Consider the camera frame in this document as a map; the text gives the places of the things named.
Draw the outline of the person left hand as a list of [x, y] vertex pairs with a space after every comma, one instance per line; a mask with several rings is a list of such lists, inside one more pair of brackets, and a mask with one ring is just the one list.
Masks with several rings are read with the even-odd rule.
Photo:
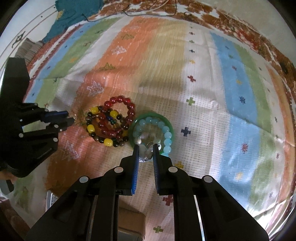
[[14, 184], [17, 180], [17, 177], [7, 170], [3, 170], [0, 171], [0, 180], [10, 180]]

